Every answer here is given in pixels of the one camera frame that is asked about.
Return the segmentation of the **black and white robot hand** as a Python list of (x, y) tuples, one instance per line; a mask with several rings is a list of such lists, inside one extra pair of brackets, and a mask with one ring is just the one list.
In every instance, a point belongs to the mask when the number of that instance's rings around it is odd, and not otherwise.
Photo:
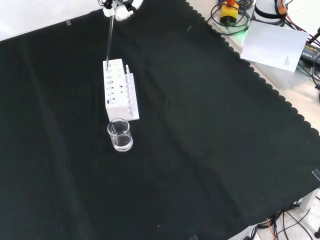
[(103, 14), (107, 18), (113, 17), (116, 21), (124, 21), (134, 14), (143, 3), (143, 0), (98, 0)]

